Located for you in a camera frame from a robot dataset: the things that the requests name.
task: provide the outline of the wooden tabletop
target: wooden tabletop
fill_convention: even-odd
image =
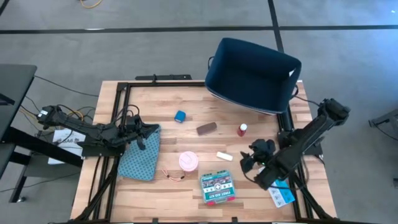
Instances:
[[[95,111],[95,123],[111,121],[116,85],[117,81],[103,82]],[[299,96],[306,98],[303,83],[298,83],[298,87]],[[118,177],[112,222],[151,222],[152,218],[159,218],[160,222],[230,222],[231,217],[237,217],[240,222],[295,220],[291,204],[276,208],[269,192],[246,180],[239,166],[239,152],[250,152],[248,146],[256,139],[273,139],[277,142],[279,129],[276,116],[260,114],[219,100],[205,87],[133,87],[129,103],[140,108],[145,123],[161,125],[160,152],[153,181]],[[295,128],[302,128],[312,120],[307,102],[294,98],[290,101],[290,108]],[[182,124],[174,121],[178,110],[187,114]],[[198,136],[196,127],[213,121],[217,123],[217,130]],[[248,124],[248,130],[242,138],[236,134],[241,123]],[[189,173],[181,182],[172,182],[161,169],[166,167],[171,176],[181,176],[178,157],[184,151],[197,154],[198,169]],[[233,161],[217,158],[217,152],[232,155]],[[71,218],[78,216],[87,206],[96,161],[96,157],[91,157],[83,163]],[[310,174],[308,188],[325,211],[335,216],[324,166],[313,156],[306,156],[305,161]],[[101,165],[93,193],[98,186],[100,170]],[[219,170],[228,170],[233,176],[236,200],[209,207],[203,202],[200,176]],[[257,171],[252,170],[248,176],[253,178],[256,174]],[[108,193],[105,193],[100,218],[104,217],[107,196]],[[298,197],[304,214],[300,193]]]

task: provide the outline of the pink cup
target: pink cup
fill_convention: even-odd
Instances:
[[[194,152],[183,152],[180,155],[180,167],[185,172],[192,172],[198,167],[198,156]]]

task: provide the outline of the navy storage basket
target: navy storage basket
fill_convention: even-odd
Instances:
[[[252,110],[283,113],[299,79],[301,62],[243,40],[221,40],[206,76],[212,94]]]

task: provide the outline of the blue patterned cloth bag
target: blue patterned cloth bag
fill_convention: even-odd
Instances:
[[[136,180],[153,180],[160,146],[160,127],[147,139],[143,139],[145,149],[140,150],[137,141],[130,143],[118,167],[118,174]]]

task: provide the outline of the small red bottle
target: small red bottle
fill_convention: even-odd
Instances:
[[[238,128],[238,136],[243,137],[244,133],[246,133],[247,128],[248,128],[247,124],[241,124]]]

